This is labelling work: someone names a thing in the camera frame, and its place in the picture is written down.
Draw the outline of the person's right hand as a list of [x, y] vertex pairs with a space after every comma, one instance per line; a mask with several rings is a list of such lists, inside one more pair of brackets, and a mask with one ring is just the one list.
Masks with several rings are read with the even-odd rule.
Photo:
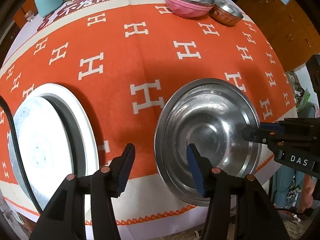
[[313, 191], [315, 189], [315, 182], [312, 176], [305, 174], [303, 179], [303, 188], [299, 200], [298, 213], [303, 213], [306, 209], [312, 208], [313, 204]]

